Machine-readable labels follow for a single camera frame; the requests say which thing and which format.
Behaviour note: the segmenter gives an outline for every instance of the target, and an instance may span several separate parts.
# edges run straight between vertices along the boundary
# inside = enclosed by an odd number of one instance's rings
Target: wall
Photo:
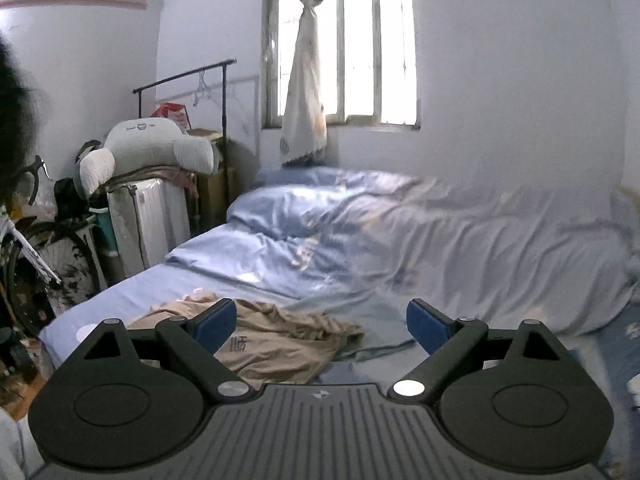
[[[33,90],[34,151],[55,179],[71,174],[82,143],[138,116],[131,90],[156,77],[162,0],[146,10],[50,6],[0,10],[0,34]],[[151,112],[154,95],[145,96]]]
[[[501,187],[620,182],[627,92],[609,0],[414,0],[414,9],[422,129],[331,129],[330,164]],[[229,125],[245,182],[278,164],[279,132],[260,130],[261,12],[262,0],[165,0],[158,45],[158,77],[238,58]],[[196,86],[195,77],[158,97]],[[214,103],[190,114],[220,127]]]
[[[611,0],[625,61],[626,142],[622,184],[640,193],[640,0]]]

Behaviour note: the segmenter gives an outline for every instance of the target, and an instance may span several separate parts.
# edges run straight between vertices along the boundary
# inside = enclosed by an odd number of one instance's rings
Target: white suitcase
[[[109,213],[127,278],[164,261],[191,238],[184,190],[159,178],[110,192]]]

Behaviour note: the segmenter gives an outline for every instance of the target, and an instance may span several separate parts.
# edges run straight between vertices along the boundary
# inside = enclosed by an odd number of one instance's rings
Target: black hair
[[[7,47],[0,40],[0,203],[8,199],[25,164],[34,136],[27,89],[20,83]]]

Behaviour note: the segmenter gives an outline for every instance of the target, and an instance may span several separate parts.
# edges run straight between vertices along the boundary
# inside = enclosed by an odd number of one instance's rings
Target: clothes rack
[[[141,86],[140,88],[136,88],[133,93],[138,94],[138,118],[142,118],[142,92],[148,90],[149,88],[156,87],[163,83],[168,83],[169,81],[174,81],[176,79],[180,79],[186,77],[188,75],[197,74],[199,72],[206,72],[207,70],[213,70],[215,68],[222,69],[222,159],[223,159],[223,170],[225,172],[225,206],[229,207],[230,205],[230,189],[229,189],[229,172],[228,172],[228,154],[226,149],[226,69],[229,65],[233,65],[237,63],[237,59],[225,59],[223,61],[219,61],[217,63],[201,66],[199,68],[194,68],[193,70],[189,70],[187,72],[182,72],[181,74],[172,75],[171,77],[167,77],[165,79],[161,79],[160,81],[156,81],[155,83],[151,83],[145,86]]]

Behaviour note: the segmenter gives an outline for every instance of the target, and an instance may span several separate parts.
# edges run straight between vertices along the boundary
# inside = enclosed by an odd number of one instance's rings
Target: curtain
[[[326,146],[322,111],[318,18],[315,6],[323,0],[300,0],[304,5],[282,120],[280,155],[284,163],[313,154]]]

